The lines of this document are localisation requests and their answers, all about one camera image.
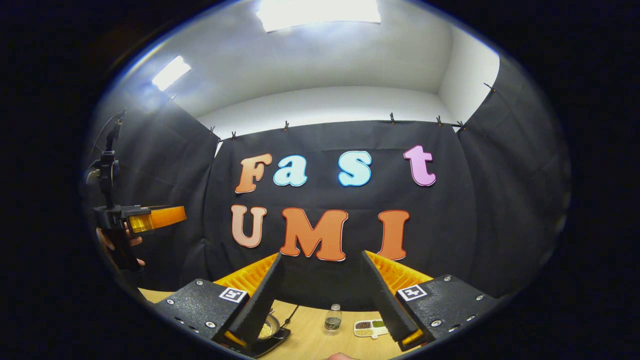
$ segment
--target plastic water bottle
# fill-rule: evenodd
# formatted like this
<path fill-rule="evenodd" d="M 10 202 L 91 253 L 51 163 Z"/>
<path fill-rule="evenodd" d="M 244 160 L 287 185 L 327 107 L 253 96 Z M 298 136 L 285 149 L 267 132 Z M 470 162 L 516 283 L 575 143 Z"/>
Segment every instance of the plastic water bottle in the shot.
<path fill-rule="evenodd" d="M 324 333 L 326 335 L 335 335 L 340 329 L 340 323 L 342 322 L 342 311 L 340 311 L 340 305 L 331 305 L 331 310 L 327 312 L 324 318 Z"/>

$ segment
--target finger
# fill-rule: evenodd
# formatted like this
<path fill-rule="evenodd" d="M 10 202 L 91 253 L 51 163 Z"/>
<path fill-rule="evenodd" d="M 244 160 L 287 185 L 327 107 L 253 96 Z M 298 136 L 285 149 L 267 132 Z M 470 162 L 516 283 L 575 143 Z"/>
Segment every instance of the finger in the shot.
<path fill-rule="evenodd" d="M 100 230 L 100 228 L 96 228 L 95 230 L 95 234 L 98 236 L 98 239 L 105 244 L 109 249 L 111 250 L 115 250 L 115 246 L 113 246 L 113 243 L 111 242 L 111 240 L 109 240 L 109 238 L 107 238 L 104 233 L 102 232 L 102 230 Z"/>
<path fill-rule="evenodd" d="M 142 237 L 141 236 L 129 240 L 129 245 L 131 245 L 131 246 L 140 245 L 141 243 L 142 243 Z"/>

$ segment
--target ceiling light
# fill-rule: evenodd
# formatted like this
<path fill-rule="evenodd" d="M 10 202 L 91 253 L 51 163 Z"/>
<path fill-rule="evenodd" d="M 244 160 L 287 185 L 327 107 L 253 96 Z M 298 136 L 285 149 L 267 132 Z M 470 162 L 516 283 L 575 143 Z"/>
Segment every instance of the ceiling light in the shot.
<path fill-rule="evenodd" d="M 191 67 L 184 63 L 181 56 L 176 56 L 167 66 L 162 69 L 152 80 L 153 84 L 164 91 L 176 80 L 191 70 Z"/>
<path fill-rule="evenodd" d="M 256 15 L 267 33 L 317 22 L 380 23 L 375 0 L 264 0 Z"/>

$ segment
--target black clamp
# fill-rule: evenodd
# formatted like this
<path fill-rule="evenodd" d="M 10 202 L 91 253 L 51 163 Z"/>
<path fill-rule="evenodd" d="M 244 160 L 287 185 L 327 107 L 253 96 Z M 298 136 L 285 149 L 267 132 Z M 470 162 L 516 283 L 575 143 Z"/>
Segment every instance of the black clamp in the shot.
<path fill-rule="evenodd" d="M 491 92 L 495 92 L 495 88 L 487 83 L 483 83 L 485 84 L 489 89 L 491 89 Z"/>

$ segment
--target pink letter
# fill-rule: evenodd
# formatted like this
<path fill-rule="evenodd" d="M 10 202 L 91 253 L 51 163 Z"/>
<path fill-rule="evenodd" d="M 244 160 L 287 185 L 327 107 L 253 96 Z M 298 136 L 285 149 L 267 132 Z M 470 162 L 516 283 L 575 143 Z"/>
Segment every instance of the pink letter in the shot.
<path fill-rule="evenodd" d="M 436 174 L 429 174 L 427 161 L 433 160 L 431 154 L 424 152 L 421 145 L 416 145 L 404 153 L 404 158 L 411 163 L 411 175 L 420 186 L 431 186 L 436 182 Z"/>

